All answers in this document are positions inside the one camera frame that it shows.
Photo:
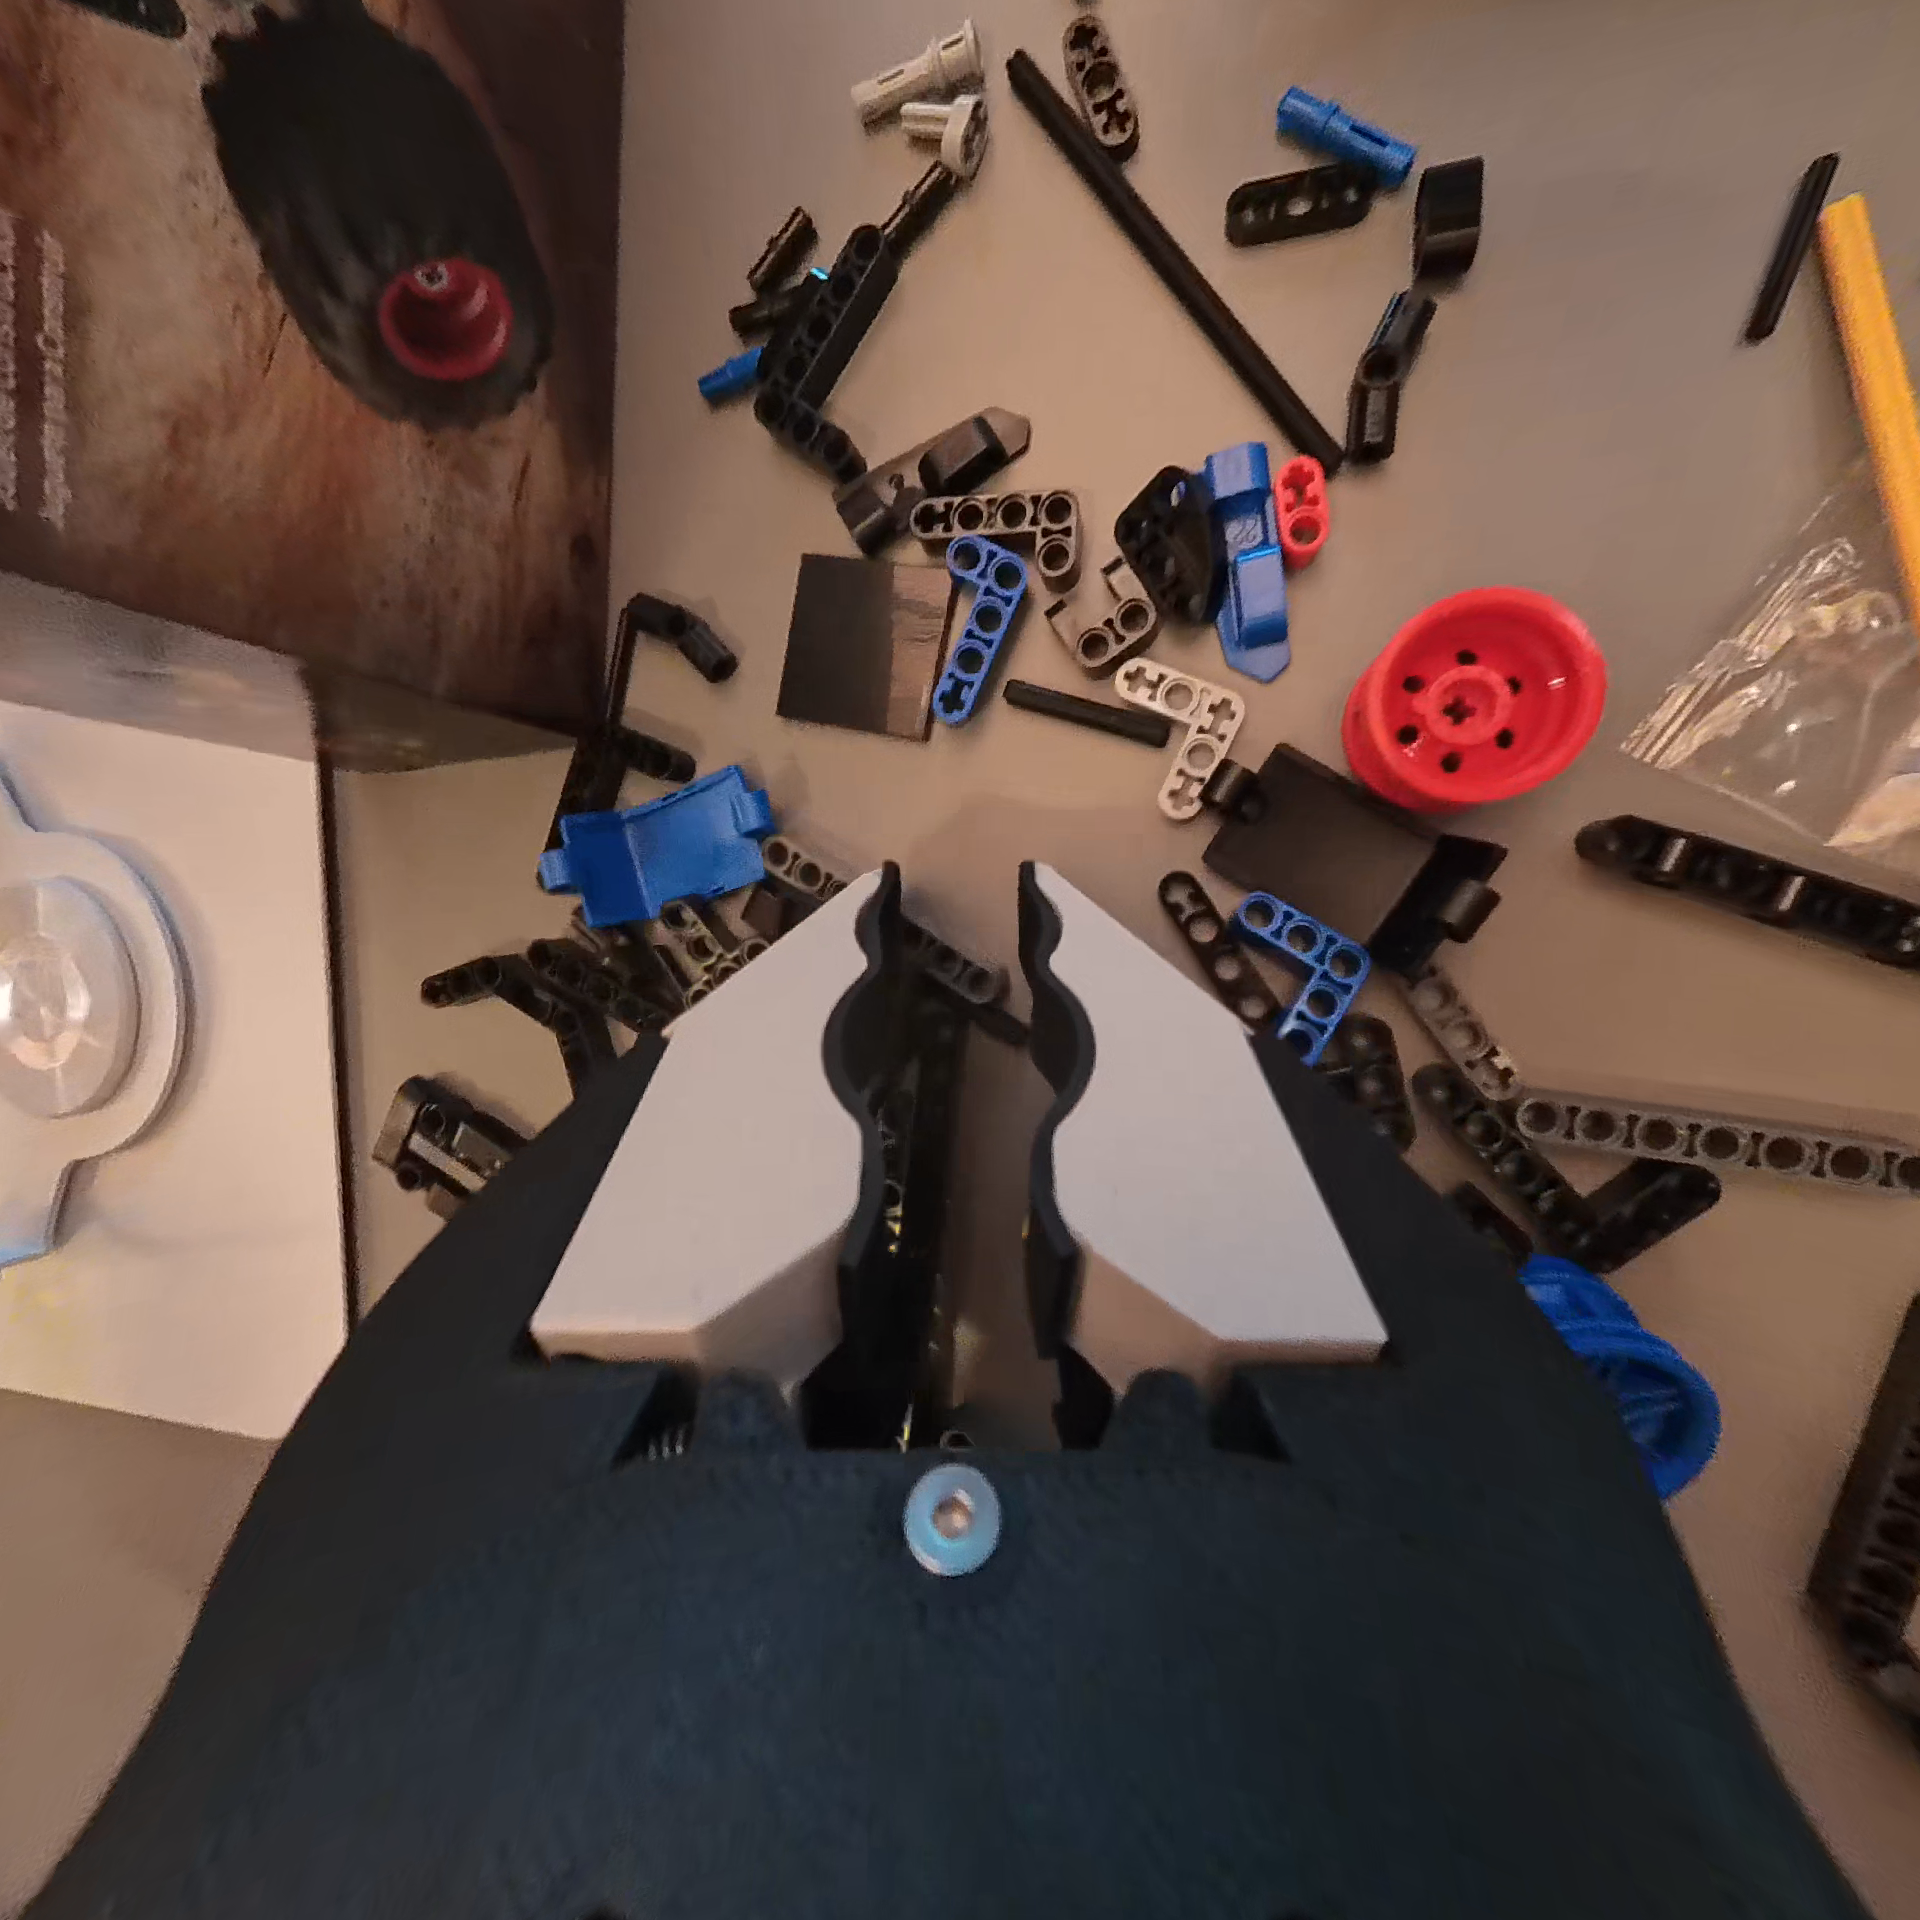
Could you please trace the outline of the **small black curved piece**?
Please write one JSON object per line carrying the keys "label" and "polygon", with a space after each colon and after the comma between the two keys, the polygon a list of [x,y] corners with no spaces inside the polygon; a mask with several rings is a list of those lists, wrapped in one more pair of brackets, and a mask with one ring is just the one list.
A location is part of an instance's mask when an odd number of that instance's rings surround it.
{"label": "small black curved piece", "polygon": [[1422,170],[1413,203],[1409,283],[1431,293],[1459,286],[1480,248],[1483,157]]}

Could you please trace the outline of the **black wedge connector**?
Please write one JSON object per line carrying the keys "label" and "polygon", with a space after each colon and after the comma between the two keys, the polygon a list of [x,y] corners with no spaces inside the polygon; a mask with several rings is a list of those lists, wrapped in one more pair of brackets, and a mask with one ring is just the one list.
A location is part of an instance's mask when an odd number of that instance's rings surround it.
{"label": "black wedge connector", "polygon": [[873,560],[910,532],[920,502],[977,491],[1029,450],[1030,426],[1029,417],[988,406],[839,488],[832,505],[855,548]]}

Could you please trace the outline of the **pile of black toy beams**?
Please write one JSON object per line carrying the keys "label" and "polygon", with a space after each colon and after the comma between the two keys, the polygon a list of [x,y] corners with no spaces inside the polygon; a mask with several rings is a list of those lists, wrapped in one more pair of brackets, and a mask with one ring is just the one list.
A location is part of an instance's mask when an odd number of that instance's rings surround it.
{"label": "pile of black toy beams", "polygon": [[[566,940],[535,941],[523,954],[478,955],[428,977],[423,1003],[510,1005],[555,1040],[566,1084],[579,1090],[617,1057],[612,1026],[635,1037],[660,1036],[672,1018],[711,997],[844,890],[839,875],[788,838],[768,838],[764,861],[765,881],[745,896],[747,940],[737,940],[711,902],[676,900],[665,907],[662,922],[606,931],[574,916]],[[1158,884],[1158,898],[1207,982],[1223,992],[1235,1016],[1254,1034],[1276,1030],[1286,1003],[1265,987],[1252,954],[1228,932],[1199,882],[1183,870],[1171,873]],[[1470,1153],[1499,1194],[1532,1213],[1533,1225],[1512,1222],[1475,1184],[1456,1187],[1452,1202],[1479,1236],[1499,1244],[1517,1265],[1536,1254],[1564,1258],[1608,1277],[1721,1201],[1717,1172],[1653,1158],[1630,1161],[1590,1196],[1569,1189],[1483,1096],[1456,1096],[1439,1069],[1423,1069],[1422,1085],[1413,1088],[1392,1026],[1371,1016],[1349,1013],[1316,1073],[1398,1153],[1415,1142],[1417,1110],[1459,1121]]]}

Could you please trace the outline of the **red toy wheel hub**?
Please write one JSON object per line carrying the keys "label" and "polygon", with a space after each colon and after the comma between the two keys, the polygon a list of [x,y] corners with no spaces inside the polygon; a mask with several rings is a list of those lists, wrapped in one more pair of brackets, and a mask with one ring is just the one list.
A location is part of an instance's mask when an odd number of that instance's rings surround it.
{"label": "red toy wheel hub", "polygon": [[1525,797],[1599,724],[1608,668],[1588,626],[1543,592],[1453,592],[1387,642],[1339,723],[1353,778],[1420,814]]}

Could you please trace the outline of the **black curved slope piece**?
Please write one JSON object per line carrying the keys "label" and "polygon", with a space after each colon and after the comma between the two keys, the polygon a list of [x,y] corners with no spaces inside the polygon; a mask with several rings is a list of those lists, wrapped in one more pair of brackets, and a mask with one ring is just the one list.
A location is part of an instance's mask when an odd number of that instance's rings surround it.
{"label": "black curved slope piece", "polygon": [[1228,547],[1201,474],[1158,469],[1120,509],[1113,538],[1163,617],[1216,619],[1228,585]]}

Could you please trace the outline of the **light grey cross-hole L-beam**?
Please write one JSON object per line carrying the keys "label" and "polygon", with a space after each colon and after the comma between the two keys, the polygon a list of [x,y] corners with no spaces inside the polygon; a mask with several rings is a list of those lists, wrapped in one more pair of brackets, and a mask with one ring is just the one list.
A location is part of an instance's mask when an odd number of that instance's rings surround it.
{"label": "light grey cross-hole L-beam", "polygon": [[1241,732],[1241,694],[1150,656],[1125,664],[1113,686],[1125,705],[1171,721],[1176,742],[1158,788],[1158,812],[1176,826],[1196,820],[1207,809],[1209,780]]}

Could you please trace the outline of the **clear bag of mixed parts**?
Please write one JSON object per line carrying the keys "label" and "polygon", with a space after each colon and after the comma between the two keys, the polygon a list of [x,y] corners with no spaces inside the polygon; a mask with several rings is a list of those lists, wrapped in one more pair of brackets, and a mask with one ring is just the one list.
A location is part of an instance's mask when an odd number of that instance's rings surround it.
{"label": "clear bag of mixed parts", "polygon": [[1915,877],[1915,602],[1864,456],[1621,749],[1823,851]]}

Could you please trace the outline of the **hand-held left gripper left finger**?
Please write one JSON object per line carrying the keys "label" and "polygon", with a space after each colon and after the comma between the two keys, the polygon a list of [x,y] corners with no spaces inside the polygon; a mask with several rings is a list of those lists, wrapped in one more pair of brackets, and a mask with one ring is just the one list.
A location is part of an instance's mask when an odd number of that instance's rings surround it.
{"label": "hand-held left gripper left finger", "polygon": [[533,1314],[543,1358],[796,1395],[879,1356],[900,938],[883,861],[679,1020]]}

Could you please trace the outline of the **black toy set box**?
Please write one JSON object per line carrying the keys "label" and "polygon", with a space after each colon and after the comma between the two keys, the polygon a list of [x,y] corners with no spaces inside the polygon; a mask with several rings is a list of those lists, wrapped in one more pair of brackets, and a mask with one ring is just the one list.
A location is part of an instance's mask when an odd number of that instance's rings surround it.
{"label": "black toy set box", "polygon": [[604,705],[627,6],[3,6],[4,573]]}

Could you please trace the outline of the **dark grey L-beam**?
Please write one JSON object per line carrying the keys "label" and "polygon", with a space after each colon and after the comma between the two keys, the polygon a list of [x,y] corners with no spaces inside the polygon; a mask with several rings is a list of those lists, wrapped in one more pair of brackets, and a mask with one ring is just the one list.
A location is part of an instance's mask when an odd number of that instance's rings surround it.
{"label": "dark grey L-beam", "polygon": [[1080,577],[1084,522],[1076,493],[1067,490],[925,496],[904,528],[925,547],[983,538],[1022,554],[1049,592],[1067,592]]}
{"label": "dark grey L-beam", "polygon": [[1127,557],[1107,560],[1096,578],[1096,606],[1061,596],[1044,619],[1080,673],[1108,681],[1148,652],[1160,630],[1160,611]]}

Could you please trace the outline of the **blue curved slope piece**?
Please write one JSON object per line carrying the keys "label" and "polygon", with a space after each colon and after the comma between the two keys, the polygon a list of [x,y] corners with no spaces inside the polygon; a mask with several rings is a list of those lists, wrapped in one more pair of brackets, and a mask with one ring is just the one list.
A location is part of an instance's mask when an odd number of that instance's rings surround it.
{"label": "blue curved slope piece", "polygon": [[1229,669],[1272,683],[1289,668],[1289,587],[1265,445],[1211,453],[1201,469],[1216,548],[1216,636]]}

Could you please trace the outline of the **black angled connector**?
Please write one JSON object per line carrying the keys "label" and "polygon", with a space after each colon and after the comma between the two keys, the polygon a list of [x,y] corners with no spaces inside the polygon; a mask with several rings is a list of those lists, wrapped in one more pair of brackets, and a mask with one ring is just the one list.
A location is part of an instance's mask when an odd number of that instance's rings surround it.
{"label": "black angled connector", "polygon": [[1349,396],[1345,462],[1380,464],[1398,440],[1401,398],[1438,301],[1420,286],[1397,293],[1360,353]]}

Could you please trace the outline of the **white booklet stand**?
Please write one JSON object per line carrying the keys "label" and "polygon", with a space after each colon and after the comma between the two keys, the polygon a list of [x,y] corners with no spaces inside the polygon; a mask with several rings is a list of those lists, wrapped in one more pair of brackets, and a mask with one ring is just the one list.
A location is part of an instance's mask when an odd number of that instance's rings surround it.
{"label": "white booklet stand", "polygon": [[344,1342],[311,708],[4,573],[4,1390],[265,1440]]}

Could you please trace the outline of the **black hinged panel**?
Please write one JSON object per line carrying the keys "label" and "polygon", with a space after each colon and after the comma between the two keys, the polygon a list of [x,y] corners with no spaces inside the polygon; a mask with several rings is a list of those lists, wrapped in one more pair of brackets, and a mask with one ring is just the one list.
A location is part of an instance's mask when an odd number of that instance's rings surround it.
{"label": "black hinged panel", "polygon": [[1504,846],[1425,824],[1289,745],[1254,785],[1256,817],[1245,802],[1221,817],[1207,869],[1353,938],[1375,970],[1415,977],[1499,907]]}

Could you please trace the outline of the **grey connector pin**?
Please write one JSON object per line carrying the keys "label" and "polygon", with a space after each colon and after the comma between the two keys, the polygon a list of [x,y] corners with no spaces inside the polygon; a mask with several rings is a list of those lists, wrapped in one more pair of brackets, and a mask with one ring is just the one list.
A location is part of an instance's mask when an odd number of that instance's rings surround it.
{"label": "grey connector pin", "polygon": [[923,53],[912,54],[851,90],[857,122],[875,129],[900,115],[908,106],[940,106],[973,90],[984,78],[984,54],[976,22],[963,26],[933,38]]}
{"label": "grey connector pin", "polygon": [[953,178],[976,178],[989,145],[989,113],[980,91],[963,91],[945,102],[904,102],[897,124],[910,140],[936,150]]}

